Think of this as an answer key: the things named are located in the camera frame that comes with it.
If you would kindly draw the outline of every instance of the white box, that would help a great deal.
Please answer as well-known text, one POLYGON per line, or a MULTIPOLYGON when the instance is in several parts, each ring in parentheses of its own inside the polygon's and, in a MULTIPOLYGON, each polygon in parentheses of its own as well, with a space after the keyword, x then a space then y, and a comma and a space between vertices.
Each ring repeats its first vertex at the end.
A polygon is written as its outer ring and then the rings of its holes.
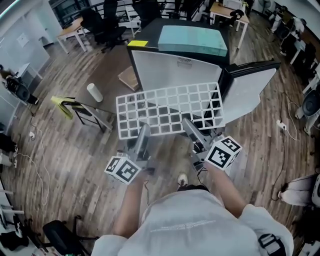
POLYGON ((241 150, 242 146, 228 136, 213 143, 205 161, 224 171, 234 162, 241 150))
POLYGON ((104 172, 118 181, 129 185, 141 171, 141 168, 125 156, 113 156, 104 172))

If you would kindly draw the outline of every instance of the power strip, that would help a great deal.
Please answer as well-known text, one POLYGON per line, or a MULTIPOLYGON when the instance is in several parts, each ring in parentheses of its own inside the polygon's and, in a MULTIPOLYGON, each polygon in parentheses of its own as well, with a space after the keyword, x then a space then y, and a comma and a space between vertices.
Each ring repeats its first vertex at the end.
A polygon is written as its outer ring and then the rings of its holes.
POLYGON ((281 122, 279 119, 276 121, 276 125, 279 126, 284 131, 287 130, 287 126, 283 122, 281 122))

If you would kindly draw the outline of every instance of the plastic grid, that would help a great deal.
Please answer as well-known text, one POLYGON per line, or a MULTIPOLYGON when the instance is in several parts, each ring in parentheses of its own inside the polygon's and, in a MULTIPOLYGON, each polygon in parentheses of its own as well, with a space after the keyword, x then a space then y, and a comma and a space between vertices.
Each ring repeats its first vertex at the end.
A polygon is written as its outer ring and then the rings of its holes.
POLYGON ((150 126, 151 136, 183 133, 183 118, 191 120, 199 130, 225 126, 217 82, 118 96, 116 112, 121 140, 137 138, 144 124, 150 126), (205 118, 207 111, 211 111, 211 117, 205 118))

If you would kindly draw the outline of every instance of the yellow cloth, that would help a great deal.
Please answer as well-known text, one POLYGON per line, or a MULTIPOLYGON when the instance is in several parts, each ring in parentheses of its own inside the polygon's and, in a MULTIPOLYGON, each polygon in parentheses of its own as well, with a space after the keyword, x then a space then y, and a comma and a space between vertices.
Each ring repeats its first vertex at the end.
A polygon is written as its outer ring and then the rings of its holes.
POLYGON ((74 99, 52 96, 51 101, 61 110, 61 112, 65 115, 66 118, 72 120, 74 115, 65 105, 62 104, 62 102, 75 102, 74 99))

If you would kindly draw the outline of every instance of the yellow label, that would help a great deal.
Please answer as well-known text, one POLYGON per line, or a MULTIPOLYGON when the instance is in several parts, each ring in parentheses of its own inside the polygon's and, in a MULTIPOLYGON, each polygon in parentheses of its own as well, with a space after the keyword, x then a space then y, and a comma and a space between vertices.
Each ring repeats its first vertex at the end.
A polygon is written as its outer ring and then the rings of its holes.
POLYGON ((128 43, 128 46, 140 46, 144 47, 148 41, 139 41, 139 40, 132 40, 130 43, 128 43))

